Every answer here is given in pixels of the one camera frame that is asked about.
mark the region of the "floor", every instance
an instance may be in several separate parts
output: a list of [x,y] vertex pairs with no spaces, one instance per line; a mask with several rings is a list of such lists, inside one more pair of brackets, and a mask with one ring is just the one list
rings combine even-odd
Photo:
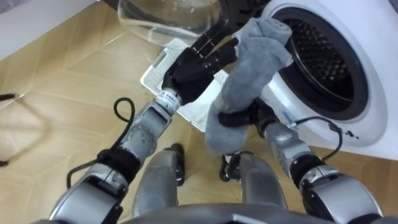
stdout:
[[[113,115],[114,101],[128,96],[139,109],[154,97],[139,79],[160,51],[126,33],[116,13],[98,2],[0,62],[0,94],[21,95],[0,104],[0,160],[11,162],[0,170],[2,223],[48,217],[66,190],[67,171],[94,158],[123,130],[125,124]],[[129,114],[127,105],[120,109]],[[179,116],[158,149],[174,142],[187,151],[187,181],[178,191],[181,204],[240,201],[238,183],[219,181],[219,157],[206,153],[203,134]],[[289,207],[302,212],[297,189],[254,131],[245,148],[275,167]],[[362,180],[385,214],[398,213],[398,162],[342,152],[330,164]],[[137,183],[123,202],[122,219],[129,218]]]

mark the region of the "robot forearm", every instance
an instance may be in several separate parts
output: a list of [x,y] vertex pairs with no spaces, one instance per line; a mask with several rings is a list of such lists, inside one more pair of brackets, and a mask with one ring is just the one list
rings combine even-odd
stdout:
[[58,200],[50,220],[65,223],[116,223],[126,196],[145,159],[156,149],[157,140],[172,121],[180,99],[170,89],[146,104],[115,149],[99,154],[84,176]]
[[264,136],[275,159],[300,189],[309,215],[334,223],[353,220],[367,223],[382,217],[367,188],[357,179],[328,166],[299,139],[296,131],[275,122],[266,126]]

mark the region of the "washing machine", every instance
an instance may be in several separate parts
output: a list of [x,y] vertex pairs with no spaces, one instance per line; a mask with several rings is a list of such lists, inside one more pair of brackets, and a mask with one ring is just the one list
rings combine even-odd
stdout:
[[[278,117],[328,118],[343,132],[342,151],[398,160],[398,1],[272,0],[262,17],[293,31],[294,63],[262,92]],[[323,121],[297,131],[312,146],[338,144]]]

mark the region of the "white basket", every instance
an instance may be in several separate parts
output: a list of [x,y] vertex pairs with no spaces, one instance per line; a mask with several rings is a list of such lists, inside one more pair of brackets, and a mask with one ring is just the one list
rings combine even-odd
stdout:
[[[180,39],[174,39],[170,44],[188,47],[188,45]],[[153,94],[158,95],[161,91],[164,74],[182,51],[182,49],[164,49],[142,76],[141,84],[153,92]],[[210,105],[221,91],[227,77],[228,74],[224,70],[219,71],[215,75],[215,79],[199,99],[180,107],[177,113],[194,125],[199,131],[204,133]]]

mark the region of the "wire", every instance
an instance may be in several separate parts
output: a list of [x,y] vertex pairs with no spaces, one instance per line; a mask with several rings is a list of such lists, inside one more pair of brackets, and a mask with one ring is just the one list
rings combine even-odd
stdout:
[[340,149],[343,145],[343,132],[341,131],[341,128],[339,128],[334,122],[330,121],[329,119],[323,118],[321,116],[313,116],[313,117],[309,117],[309,118],[300,119],[300,120],[294,121],[294,124],[296,124],[296,126],[298,126],[300,124],[306,123],[307,121],[311,121],[311,120],[315,120],[315,119],[319,119],[319,120],[327,122],[329,124],[330,128],[336,130],[336,132],[338,134],[338,145],[337,145],[336,149],[333,150],[333,152],[329,153],[329,155],[322,158],[323,161],[327,161],[328,159],[335,156],[337,154],[337,152],[340,151]]
[[[130,118],[127,119],[125,117],[123,117],[122,115],[120,115],[119,110],[118,110],[118,106],[121,102],[128,102],[130,104],[131,107],[131,113],[130,113]],[[116,147],[120,144],[120,142],[123,140],[123,138],[125,137],[125,135],[127,134],[127,132],[129,131],[131,124],[134,120],[134,115],[136,113],[136,108],[134,106],[134,102],[127,97],[122,97],[117,99],[114,104],[113,104],[113,112],[115,113],[115,115],[122,121],[127,122],[126,127],[124,128],[124,131],[121,133],[121,135],[118,137],[118,139],[114,142],[114,144],[109,148],[109,150],[114,150],[116,149]],[[69,189],[72,186],[72,175],[82,169],[86,169],[87,167],[90,167],[94,164],[96,164],[97,162],[99,162],[102,158],[103,158],[104,154],[99,153],[97,155],[97,158],[86,162],[80,166],[77,166],[73,169],[71,169],[68,174],[67,174],[67,189]]]

